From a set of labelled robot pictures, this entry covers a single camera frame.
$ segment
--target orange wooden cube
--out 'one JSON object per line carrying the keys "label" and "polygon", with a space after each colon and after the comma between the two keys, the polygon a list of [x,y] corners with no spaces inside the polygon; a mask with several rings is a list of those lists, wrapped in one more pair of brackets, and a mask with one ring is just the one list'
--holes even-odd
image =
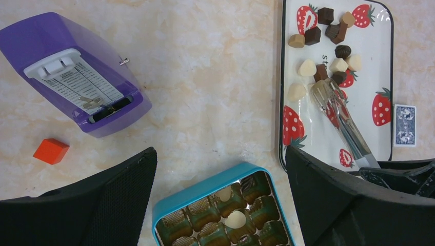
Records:
{"label": "orange wooden cube", "polygon": [[54,165],[64,158],[69,146],[54,138],[47,138],[42,141],[33,157],[40,159],[48,164]]}

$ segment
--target dark chocolate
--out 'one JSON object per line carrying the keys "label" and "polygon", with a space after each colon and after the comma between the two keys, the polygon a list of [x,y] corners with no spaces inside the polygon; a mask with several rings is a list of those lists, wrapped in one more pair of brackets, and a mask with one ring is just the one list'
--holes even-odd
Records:
{"label": "dark chocolate", "polygon": [[337,58],[342,58],[343,60],[348,58],[351,53],[352,53],[352,49],[347,45],[339,45],[335,49],[335,56]]}
{"label": "dark chocolate", "polygon": [[326,36],[330,39],[334,39],[339,34],[339,25],[330,25],[326,28]]}
{"label": "dark chocolate", "polygon": [[319,27],[311,28],[305,32],[305,45],[314,45],[320,42],[322,31]]}
{"label": "dark chocolate", "polygon": [[325,64],[319,64],[315,67],[317,69],[315,75],[314,75],[314,80],[317,82],[319,80],[325,80],[328,77],[328,72],[326,71],[326,66]]}
{"label": "dark chocolate", "polygon": [[319,24],[330,25],[334,21],[334,10],[330,8],[321,8],[317,11]]}
{"label": "dark chocolate", "polygon": [[347,74],[345,72],[335,72],[331,78],[337,83],[337,85],[340,85],[344,80],[346,80],[346,77]]}
{"label": "dark chocolate", "polygon": [[336,45],[343,42],[344,38],[346,37],[347,24],[340,23],[339,27],[340,27],[340,29],[339,29],[339,33],[338,33],[337,37],[331,39],[331,41]]}

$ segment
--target blue card back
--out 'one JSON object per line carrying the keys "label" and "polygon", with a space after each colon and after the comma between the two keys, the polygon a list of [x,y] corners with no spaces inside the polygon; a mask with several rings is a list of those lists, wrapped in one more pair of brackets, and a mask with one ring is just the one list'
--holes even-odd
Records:
{"label": "blue card back", "polygon": [[416,108],[413,106],[396,105],[395,112],[395,142],[397,146],[416,145]]}

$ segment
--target white chocolate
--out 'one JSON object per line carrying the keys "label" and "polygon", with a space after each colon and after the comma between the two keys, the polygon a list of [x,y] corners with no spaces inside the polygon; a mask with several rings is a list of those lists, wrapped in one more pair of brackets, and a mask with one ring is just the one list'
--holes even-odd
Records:
{"label": "white chocolate", "polygon": [[363,68],[360,55],[352,55],[346,59],[349,69],[352,71],[360,71]]}
{"label": "white chocolate", "polygon": [[291,102],[299,101],[307,94],[307,89],[300,83],[292,83],[288,88],[287,98]]}
{"label": "white chocolate", "polygon": [[303,77],[310,77],[315,75],[316,71],[315,63],[310,59],[306,59],[299,67],[298,74]]}
{"label": "white chocolate", "polygon": [[227,186],[217,191],[214,195],[219,197],[221,201],[228,201],[231,198],[231,186]]}
{"label": "white chocolate", "polygon": [[336,58],[329,66],[329,70],[331,70],[333,73],[346,72],[348,67],[349,65],[347,65],[347,63],[342,58]]}
{"label": "white chocolate", "polygon": [[246,224],[246,216],[244,213],[240,211],[232,212],[225,220],[225,225],[233,229],[241,228],[245,224]]}

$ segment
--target red strawberry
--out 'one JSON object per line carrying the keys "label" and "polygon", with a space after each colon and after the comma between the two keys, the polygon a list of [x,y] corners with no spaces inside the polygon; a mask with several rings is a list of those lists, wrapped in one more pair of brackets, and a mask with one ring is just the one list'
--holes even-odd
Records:
{"label": "red strawberry", "polygon": [[369,6],[368,4],[359,5],[352,12],[353,17],[355,17],[355,26],[366,28],[369,25],[373,26],[374,16],[373,16],[374,8]]}
{"label": "red strawberry", "polygon": [[345,149],[340,149],[340,164],[344,166],[345,168],[352,168],[353,167],[353,158],[352,155],[349,153],[349,151]]}
{"label": "red strawberry", "polygon": [[298,14],[296,15],[296,21],[298,24],[299,34],[304,35],[305,31],[317,26],[317,13],[315,12],[317,8],[309,4],[308,6],[302,6],[298,9]]}
{"label": "red strawberry", "polygon": [[376,92],[371,106],[371,115],[376,126],[380,127],[391,121],[391,92],[382,88],[383,92]]}
{"label": "red strawberry", "polygon": [[[346,93],[345,93],[343,90],[341,90],[341,93],[343,94],[344,103],[347,104],[348,101],[347,101],[347,95],[346,95]],[[339,94],[338,91],[335,91],[335,94],[337,95],[337,97],[340,97],[340,94]],[[344,114],[346,117],[349,117],[349,112],[347,112],[347,108],[345,107],[345,105],[342,105],[342,104],[341,104],[340,102],[338,102],[338,101],[337,101],[336,103],[337,103],[337,106],[341,108],[341,111],[343,112],[343,114]]]}
{"label": "red strawberry", "polygon": [[283,144],[302,148],[306,138],[304,124],[299,115],[289,106],[284,106]]}
{"label": "red strawberry", "polygon": [[335,108],[331,106],[330,103],[327,104],[327,109],[326,109],[328,119],[331,121],[332,125],[335,128],[339,128],[339,119],[337,118],[337,114],[335,113]]}
{"label": "red strawberry", "polygon": [[354,81],[357,81],[358,76],[355,74],[355,71],[350,71],[349,69],[347,69],[346,74],[347,74],[346,79],[344,80],[343,83],[339,85],[339,87],[341,88],[350,87],[351,85],[353,85]]}

